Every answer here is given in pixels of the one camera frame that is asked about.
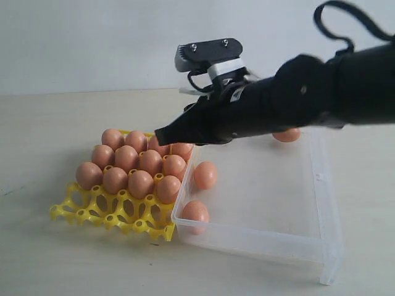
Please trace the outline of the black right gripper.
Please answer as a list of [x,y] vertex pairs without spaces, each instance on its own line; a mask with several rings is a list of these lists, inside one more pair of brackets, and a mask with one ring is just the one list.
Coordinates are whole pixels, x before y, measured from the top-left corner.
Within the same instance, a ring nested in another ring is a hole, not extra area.
[[226,144],[233,139],[284,132],[295,124],[280,118],[272,94],[273,77],[225,91],[223,98],[201,96],[167,126],[154,131],[161,146]]

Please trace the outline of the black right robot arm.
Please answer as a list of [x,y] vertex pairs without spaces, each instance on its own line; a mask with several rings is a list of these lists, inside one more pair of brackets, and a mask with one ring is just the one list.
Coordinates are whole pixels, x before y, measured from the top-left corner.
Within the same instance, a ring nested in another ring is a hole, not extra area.
[[270,78],[229,84],[200,98],[155,134],[160,145],[226,144],[290,128],[392,124],[394,45],[337,55],[299,55]]

